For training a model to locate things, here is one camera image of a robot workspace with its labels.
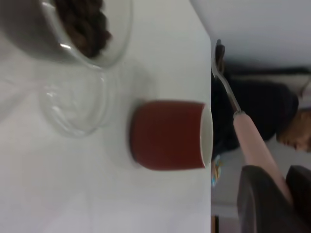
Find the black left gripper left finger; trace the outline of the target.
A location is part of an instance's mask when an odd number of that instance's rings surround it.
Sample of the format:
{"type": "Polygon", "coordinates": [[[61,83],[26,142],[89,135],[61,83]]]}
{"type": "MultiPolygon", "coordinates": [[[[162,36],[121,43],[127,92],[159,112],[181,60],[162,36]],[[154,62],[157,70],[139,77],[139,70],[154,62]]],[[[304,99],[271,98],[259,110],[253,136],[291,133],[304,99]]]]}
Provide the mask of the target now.
{"type": "Polygon", "coordinates": [[[240,175],[237,209],[243,233],[309,233],[293,204],[262,168],[244,166],[240,175]]]}

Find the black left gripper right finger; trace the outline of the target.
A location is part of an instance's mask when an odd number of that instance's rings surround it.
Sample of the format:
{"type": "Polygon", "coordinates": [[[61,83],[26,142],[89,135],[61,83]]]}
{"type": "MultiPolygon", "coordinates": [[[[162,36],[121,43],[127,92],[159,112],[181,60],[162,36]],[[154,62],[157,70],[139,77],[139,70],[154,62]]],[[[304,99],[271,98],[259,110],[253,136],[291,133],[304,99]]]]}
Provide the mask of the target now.
{"type": "Polygon", "coordinates": [[[294,207],[307,225],[311,224],[311,171],[303,166],[291,166],[286,183],[294,200],[294,207]]]}

